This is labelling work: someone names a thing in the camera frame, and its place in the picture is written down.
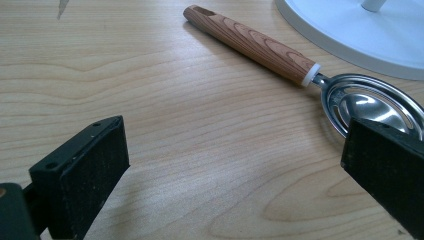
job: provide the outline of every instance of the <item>screw hole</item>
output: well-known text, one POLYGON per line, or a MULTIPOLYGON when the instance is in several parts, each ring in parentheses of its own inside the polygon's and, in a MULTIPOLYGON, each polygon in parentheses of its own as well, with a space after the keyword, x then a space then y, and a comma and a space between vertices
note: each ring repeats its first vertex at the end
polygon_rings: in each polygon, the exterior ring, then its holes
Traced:
POLYGON ((55 162, 52 162, 52 163, 49 163, 49 164, 46 165, 47 169, 52 169, 52 168, 55 168, 55 167, 57 167, 57 163, 55 163, 55 162))
POLYGON ((6 189, 0 188, 0 198, 6 195, 6 189))

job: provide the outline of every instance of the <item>wood grain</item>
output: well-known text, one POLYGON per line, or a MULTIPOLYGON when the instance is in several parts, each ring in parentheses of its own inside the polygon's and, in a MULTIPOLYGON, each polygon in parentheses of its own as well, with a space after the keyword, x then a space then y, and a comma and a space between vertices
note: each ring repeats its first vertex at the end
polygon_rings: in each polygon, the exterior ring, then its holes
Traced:
MULTIPOLYGON (((343 138, 320 90, 200 32, 183 16, 191 1, 70 0, 60 20, 58 4, 0 3, 0 181, 25 187, 30 166, 123 115, 131 167, 86 239, 412 239, 339 166, 343 138)), ((196 4, 274 36, 326 75, 371 75, 424 104, 423 82, 326 53, 271 0, 196 4)))
POLYGON ((301 53, 250 27, 196 5, 187 7, 184 16, 201 30, 283 78, 299 86, 307 86, 302 83, 315 62, 301 53))

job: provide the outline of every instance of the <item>white stand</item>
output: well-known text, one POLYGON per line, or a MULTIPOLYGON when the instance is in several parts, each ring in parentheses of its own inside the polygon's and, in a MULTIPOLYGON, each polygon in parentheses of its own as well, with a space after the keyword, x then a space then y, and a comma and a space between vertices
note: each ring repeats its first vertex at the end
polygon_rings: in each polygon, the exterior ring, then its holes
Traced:
POLYGON ((296 30, 328 52, 375 72, 424 80, 424 1, 377 0, 377 8, 366 10, 371 1, 376 0, 276 4, 296 30))

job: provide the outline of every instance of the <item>handle hole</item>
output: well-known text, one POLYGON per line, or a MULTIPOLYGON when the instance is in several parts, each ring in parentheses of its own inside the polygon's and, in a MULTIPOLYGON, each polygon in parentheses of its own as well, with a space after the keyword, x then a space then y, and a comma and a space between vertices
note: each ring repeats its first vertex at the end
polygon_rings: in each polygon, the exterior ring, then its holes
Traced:
POLYGON ((201 7, 198 7, 198 6, 194 7, 193 10, 194 11, 197 11, 197 12, 203 14, 203 15, 206 15, 208 17, 213 16, 213 15, 216 15, 214 12, 209 11, 209 10, 204 9, 204 8, 201 8, 201 7))

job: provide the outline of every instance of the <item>black plastic bracket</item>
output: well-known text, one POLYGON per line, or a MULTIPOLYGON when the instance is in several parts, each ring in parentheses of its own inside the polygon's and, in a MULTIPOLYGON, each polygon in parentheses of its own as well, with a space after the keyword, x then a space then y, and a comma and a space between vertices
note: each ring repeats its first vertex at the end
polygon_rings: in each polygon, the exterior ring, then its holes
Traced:
POLYGON ((122 116, 89 125, 32 166, 23 191, 0 184, 0 239, 37 239, 46 227, 83 239, 128 167, 122 116))
POLYGON ((352 119, 341 166, 416 239, 424 239, 424 142, 352 119))

